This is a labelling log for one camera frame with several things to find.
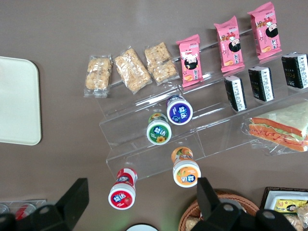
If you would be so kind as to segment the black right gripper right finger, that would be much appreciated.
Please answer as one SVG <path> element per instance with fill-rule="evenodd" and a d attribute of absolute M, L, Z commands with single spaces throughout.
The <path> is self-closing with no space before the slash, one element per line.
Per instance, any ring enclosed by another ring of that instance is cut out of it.
<path fill-rule="evenodd" d="M 260 209 L 255 216 L 236 205 L 222 203 L 207 178 L 197 181 L 197 202 L 203 215 L 193 231 L 294 231 L 281 213 Z"/>

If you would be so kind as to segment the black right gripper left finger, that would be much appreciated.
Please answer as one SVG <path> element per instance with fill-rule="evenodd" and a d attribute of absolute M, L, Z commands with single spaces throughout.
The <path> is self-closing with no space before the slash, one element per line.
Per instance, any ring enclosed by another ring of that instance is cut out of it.
<path fill-rule="evenodd" d="M 1 214 L 2 231 L 72 231 L 89 204 L 87 178 L 79 178 L 54 205 L 44 205 L 17 220 L 13 214 Z"/>

